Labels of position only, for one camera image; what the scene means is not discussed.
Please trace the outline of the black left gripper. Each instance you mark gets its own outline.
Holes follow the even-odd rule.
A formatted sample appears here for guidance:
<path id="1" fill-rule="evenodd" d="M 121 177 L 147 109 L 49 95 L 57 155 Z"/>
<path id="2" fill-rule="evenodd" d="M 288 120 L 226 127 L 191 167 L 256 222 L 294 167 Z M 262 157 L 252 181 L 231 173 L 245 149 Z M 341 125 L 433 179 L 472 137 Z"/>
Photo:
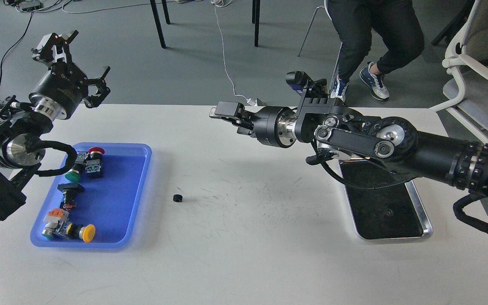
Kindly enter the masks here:
<path id="1" fill-rule="evenodd" d="M 47 34 L 31 50 L 32 59 L 43 63 L 50 71 L 39 81 L 29 99 L 35 104 L 33 111 L 50 120 L 70 119 L 82 100 L 87 108 L 97 108 L 111 92 L 105 80 L 110 66 L 104 67 L 101 77 L 95 79 L 87 79 L 83 71 L 74 69 L 69 45 L 78 34 L 78 30 L 68 35 Z M 87 95 L 88 86 L 95 86 L 97 92 Z"/>

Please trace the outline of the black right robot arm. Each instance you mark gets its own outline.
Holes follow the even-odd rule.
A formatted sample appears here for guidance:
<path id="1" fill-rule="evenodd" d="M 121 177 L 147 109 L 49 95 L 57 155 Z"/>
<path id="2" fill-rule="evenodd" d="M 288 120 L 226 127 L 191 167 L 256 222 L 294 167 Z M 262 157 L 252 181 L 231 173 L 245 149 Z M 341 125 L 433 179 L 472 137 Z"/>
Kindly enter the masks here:
<path id="1" fill-rule="evenodd" d="M 312 143 L 306 162 L 321 164 L 353 156 L 364 158 L 408 182 L 425 177 L 469 195 L 453 204 L 456 218 L 488 234 L 488 144 L 424 133 L 399 116 L 366 116 L 325 92 L 326 79 L 305 72 L 287 73 L 286 82 L 300 95 L 297 108 L 265 106 L 257 112 L 238 102 L 219 102 L 209 116 L 236 126 L 239 134 L 264 145 L 290 147 Z"/>

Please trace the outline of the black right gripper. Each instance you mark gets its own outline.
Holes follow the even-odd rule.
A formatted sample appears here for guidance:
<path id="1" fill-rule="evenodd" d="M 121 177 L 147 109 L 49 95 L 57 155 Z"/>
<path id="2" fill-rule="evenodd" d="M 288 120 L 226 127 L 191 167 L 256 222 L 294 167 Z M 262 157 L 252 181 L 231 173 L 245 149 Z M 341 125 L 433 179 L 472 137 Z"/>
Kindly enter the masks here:
<path id="1" fill-rule="evenodd" d="M 251 114 L 239 102 L 219 102 L 209 117 L 237 127 L 237 133 L 257 139 L 261 144 L 287 148 L 296 141 L 292 124 L 296 112 L 288 107 L 266 106 Z"/>

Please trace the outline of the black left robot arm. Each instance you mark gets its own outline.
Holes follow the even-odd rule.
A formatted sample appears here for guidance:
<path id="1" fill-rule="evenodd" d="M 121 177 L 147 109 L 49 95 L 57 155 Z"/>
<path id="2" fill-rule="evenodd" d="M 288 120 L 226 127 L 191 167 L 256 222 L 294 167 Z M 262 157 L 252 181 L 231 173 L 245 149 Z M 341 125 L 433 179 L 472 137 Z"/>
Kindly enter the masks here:
<path id="1" fill-rule="evenodd" d="M 50 33 L 32 50 L 32 58 L 48 67 L 29 95 L 0 101 L 0 221 L 26 202 L 22 190 L 34 175 L 58 176 L 75 164 L 76 150 L 59 141 L 45 141 L 56 119 L 70 119 L 81 102 L 96 108 L 110 93 L 103 75 L 88 78 L 72 60 L 69 46 L 78 35 Z"/>

